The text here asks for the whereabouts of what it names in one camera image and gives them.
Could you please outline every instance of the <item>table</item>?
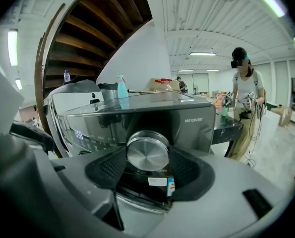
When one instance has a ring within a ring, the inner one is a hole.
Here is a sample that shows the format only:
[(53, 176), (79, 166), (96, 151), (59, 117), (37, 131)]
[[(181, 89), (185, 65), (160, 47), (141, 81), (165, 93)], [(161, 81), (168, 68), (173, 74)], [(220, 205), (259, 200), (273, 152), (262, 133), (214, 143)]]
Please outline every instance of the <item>table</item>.
[(229, 157), (241, 135), (243, 124), (230, 116), (223, 117), (221, 113), (216, 113), (215, 128), (212, 143), (220, 144), (230, 142), (225, 157)]

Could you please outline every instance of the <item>label sticker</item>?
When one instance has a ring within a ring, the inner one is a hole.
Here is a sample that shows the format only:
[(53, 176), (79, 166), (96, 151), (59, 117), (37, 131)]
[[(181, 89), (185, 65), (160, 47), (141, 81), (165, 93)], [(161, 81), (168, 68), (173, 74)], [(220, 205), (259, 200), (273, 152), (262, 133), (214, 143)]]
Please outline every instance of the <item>label sticker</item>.
[(167, 197), (172, 196), (172, 193), (175, 191), (175, 182), (174, 177), (170, 177), (167, 180)]
[(148, 185), (150, 185), (150, 186), (167, 186), (167, 178), (148, 177)]

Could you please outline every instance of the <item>cable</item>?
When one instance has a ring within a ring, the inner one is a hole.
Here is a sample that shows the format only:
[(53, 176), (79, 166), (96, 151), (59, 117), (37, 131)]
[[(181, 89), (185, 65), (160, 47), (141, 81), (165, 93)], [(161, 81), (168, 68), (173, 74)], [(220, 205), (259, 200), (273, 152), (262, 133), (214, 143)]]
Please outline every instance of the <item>cable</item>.
[(253, 137), (254, 130), (253, 130), (253, 133), (251, 134), (251, 126), (252, 126), (253, 120), (255, 121), (256, 112), (257, 112), (257, 106), (255, 105), (254, 113), (253, 113), (253, 118), (251, 119), (250, 127), (249, 127), (249, 130), (248, 130), (249, 136), (250, 136), (251, 140), (253, 140), (253, 141), (258, 140), (258, 138), (260, 137), (260, 134), (261, 134), (261, 129), (262, 129), (262, 116), (260, 116), (260, 119), (259, 119), (260, 120), (260, 123), (259, 123), (259, 127), (257, 129), (257, 134), (256, 134), (255, 137)]
[(250, 158), (248, 158), (248, 157), (246, 157), (246, 156), (245, 156), (245, 158), (247, 159), (247, 163), (249, 163), (250, 166), (254, 169), (255, 166), (256, 166), (256, 162), (255, 162), (255, 160), (251, 159), (251, 155), (250, 155)]

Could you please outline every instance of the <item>hand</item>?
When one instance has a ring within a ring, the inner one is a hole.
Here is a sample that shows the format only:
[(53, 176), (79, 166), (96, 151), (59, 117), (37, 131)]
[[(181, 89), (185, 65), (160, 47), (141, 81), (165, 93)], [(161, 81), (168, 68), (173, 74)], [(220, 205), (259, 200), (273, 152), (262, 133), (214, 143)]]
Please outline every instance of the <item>hand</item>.
[(262, 105), (264, 103), (264, 98), (258, 98), (256, 100), (256, 105)]

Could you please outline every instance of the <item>silver knob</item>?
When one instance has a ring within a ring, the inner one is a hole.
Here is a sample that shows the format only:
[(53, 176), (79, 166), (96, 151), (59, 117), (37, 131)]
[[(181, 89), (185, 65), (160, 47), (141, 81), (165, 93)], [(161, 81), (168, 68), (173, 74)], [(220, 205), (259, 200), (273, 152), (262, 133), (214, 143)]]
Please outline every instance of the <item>silver knob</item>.
[(169, 142), (160, 133), (139, 131), (129, 138), (126, 147), (128, 161), (140, 170), (159, 171), (169, 162)]

